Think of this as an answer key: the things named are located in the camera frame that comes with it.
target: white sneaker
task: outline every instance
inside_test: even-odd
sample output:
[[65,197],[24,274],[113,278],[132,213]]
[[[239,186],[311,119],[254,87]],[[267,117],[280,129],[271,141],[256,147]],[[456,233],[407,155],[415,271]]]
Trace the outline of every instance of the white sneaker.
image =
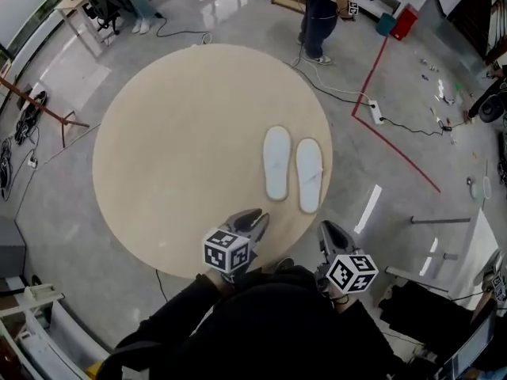
[[151,20],[143,18],[143,20],[141,21],[141,29],[139,30],[139,34],[146,34],[148,31],[150,31],[150,28],[151,28]]
[[139,32],[140,29],[141,29],[141,19],[138,18],[137,20],[135,20],[135,25],[134,28],[132,29],[132,34],[136,34],[137,32]]
[[315,62],[315,63],[317,63],[319,65],[330,65],[331,62],[333,62],[331,60],[331,58],[329,56],[326,56],[326,55],[322,55],[320,58],[311,58],[307,54],[304,54],[304,58],[305,58],[305,60],[309,60],[311,62]]

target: black pants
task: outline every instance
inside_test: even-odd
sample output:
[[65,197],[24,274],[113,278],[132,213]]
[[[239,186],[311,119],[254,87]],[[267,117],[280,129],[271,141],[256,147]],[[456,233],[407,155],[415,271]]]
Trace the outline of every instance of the black pants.
[[322,56],[322,43],[336,27],[337,6],[331,0],[307,0],[299,42],[310,58]]
[[497,94],[500,91],[500,85],[505,82],[505,78],[499,78],[495,83],[493,83],[488,90],[472,105],[472,108],[468,110],[468,116],[470,118],[478,115],[478,111],[481,108],[481,105],[484,104],[491,94]]

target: office chair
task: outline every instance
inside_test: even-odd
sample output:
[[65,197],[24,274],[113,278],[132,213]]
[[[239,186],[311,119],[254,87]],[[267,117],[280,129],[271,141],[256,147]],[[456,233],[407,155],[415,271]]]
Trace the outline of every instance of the office chair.
[[[118,35],[120,32],[116,30],[116,19],[120,16],[120,10],[127,10],[129,12],[133,12],[134,9],[129,0],[89,0],[92,15],[95,14],[103,22],[99,23],[99,29],[107,29],[109,25],[112,26],[112,30],[115,35]],[[89,14],[89,17],[92,17],[89,13],[90,10],[86,10],[86,13]]]

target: blue container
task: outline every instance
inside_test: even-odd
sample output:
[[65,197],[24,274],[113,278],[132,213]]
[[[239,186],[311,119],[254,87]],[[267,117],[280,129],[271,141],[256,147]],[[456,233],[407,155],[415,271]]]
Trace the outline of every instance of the blue container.
[[384,13],[380,18],[380,21],[377,23],[376,30],[380,35],[388,36],[389,32],[391,32],[395,26],[396,18],[387,13]]

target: red box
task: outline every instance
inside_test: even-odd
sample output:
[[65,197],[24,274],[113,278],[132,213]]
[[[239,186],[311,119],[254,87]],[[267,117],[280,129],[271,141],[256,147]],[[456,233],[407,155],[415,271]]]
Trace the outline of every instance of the red box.
[[411,5],[405,7],[399,15],[396,25],[391,31],[391,35],[400,41],[405,38],[415,24],[415,21],[417,21],[418,14],[416,9]]

